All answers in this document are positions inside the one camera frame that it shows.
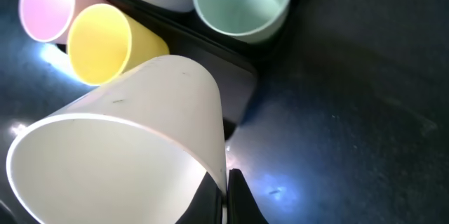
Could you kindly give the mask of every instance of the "black plastic tray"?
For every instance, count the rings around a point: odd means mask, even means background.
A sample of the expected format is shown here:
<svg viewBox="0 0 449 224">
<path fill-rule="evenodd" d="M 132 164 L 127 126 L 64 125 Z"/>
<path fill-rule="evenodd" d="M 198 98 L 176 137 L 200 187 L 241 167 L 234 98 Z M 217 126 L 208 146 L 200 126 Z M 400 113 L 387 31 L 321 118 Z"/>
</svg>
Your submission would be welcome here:
<svg viewBox="0 0 449 224">
<path fill-rule="evenodd" d="M 269 41 L 261 44 L 247 44 L 212 30 L 202 22 L 196 11 L 174 13 L 141 0 L 108 1 L 158 34 L 163 32 L 164 29 L 175 31 L 199 43 L 199 46 L 211 53 L 247 70 L 248 67 L 244 67 L 242 61 L 256 63 L 273 58 L 273 55 L 281 46 L 281 41 L 287 38 L 288 32 L 286 30 L 292 26 L 290 25 L 293 19 L 292 12 L 301 2 L 301 0 L 290 1 L 289 13 L 283 27 Z"/>
</svg>

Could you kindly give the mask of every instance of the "pink cup rim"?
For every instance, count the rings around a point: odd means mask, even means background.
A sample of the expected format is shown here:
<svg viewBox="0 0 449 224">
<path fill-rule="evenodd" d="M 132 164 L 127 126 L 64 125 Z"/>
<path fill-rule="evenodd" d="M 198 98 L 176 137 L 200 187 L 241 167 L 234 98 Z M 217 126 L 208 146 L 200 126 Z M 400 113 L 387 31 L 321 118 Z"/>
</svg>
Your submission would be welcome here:
<svg viewBox="0 0 449 224">
<path fill-rule="evenodd" d="M 23 4 L 24 4 L 24 0 L 19 0 L 19 16 L 20 16 L 20 22 L 22 23 L 22 26 L 23 26 L 23 28 L 25 29 L 26 33 L 27 33 L 31 38 L 33 38 L 34 40 L 40 41 L 40 42 L 54 41 L 54 40 L 56 40 L 57 38 L 59 38 L 61 35 L 63 35 L 64 32 L 67 31 L 67 28 L 68 28 L 68 27 L 70 26 L 70 24 L 72 23 L 72 21 L 73 21 L 72 19 L 73 19 L 73 17 L 74 17 L 74 12 L 75 12 L 75 1 L 76 1 L 76 0 L 71 0 L 71 4 L 70 4 L 70 14 L 69 14 L 69 16 L 68 16 L 68 18 L 67 18 L 66 23 L 64 24 L 64 27 L 63 27 L 57 34 L 55 34 L 54 36 L 52 36 L 51 38 L 48 38 L 48 39 L 40 39 L 40 38 L 35 37 L 35 36 L 29 31 L 28 26 L 25 24 L 25 21 L 24 21 L 24 19 L 25 19 L 25 18 L 24 18 L 25 14 L 23 13 Z"/>
</svg>

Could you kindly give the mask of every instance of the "gray cup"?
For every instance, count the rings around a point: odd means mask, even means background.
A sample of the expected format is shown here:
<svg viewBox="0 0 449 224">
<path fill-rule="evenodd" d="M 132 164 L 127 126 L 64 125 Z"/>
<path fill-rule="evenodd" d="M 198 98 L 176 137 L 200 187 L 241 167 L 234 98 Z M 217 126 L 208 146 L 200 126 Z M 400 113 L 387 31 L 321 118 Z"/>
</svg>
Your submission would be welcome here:
<svg viewBox="0 0 449 224">
<path fill-rule="evenodd" d="M 194 0 L 200 18 L 213 30 L 257 43 L 273 36 L 288 13 L 290 0 Z"/>
</svg>

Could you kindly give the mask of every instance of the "pink cup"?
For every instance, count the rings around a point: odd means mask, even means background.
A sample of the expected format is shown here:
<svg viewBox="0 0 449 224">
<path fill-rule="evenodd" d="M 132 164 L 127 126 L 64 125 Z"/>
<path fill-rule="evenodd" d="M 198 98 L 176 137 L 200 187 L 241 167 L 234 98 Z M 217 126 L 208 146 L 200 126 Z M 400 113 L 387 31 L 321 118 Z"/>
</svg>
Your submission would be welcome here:
<svg viewBox="0 0 449 224">
<path fill-rule="evenodd" d="M 73 19 L 86 7 L 105 0 L 20 0 L 22 26 L 31 38 L 66 44 Z"/>
</svg>

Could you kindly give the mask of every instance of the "tray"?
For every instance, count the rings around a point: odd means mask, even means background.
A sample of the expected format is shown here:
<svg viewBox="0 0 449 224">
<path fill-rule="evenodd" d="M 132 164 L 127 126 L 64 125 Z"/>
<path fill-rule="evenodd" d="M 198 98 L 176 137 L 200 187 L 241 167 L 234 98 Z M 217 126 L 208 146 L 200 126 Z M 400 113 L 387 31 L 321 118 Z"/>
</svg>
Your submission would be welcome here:
<svg viewBox="0 0 449 224">
<path fill-rule="evenodd" d="M 234 38 L 220 34 L 202 22 L 196 11 L 190 13 L 174 13 L 165 9 L 153 6 L 141 0 L 108 0 L 121 10 L 149 26 L 149 22 L 156 23 L 162 29 L 171 29 L 192 41 L 199 43 L 201 47 L 211 53 L 228 60 L 240 67 L 248 70 L 244 62 L 255 64 L 272 59 L 276 51 L 282 46 L 281 41 L 288 38 L 287 29 L 294 25 L 292 13 L 300 5 L 301 0 L 291 0 L 289 13 L 286 22 L 279 32 L 269 41 L 261 44 L 247 44 Z M 161 28 L 151 27 L 155 32 L 160 32 Z"/>
</svg>

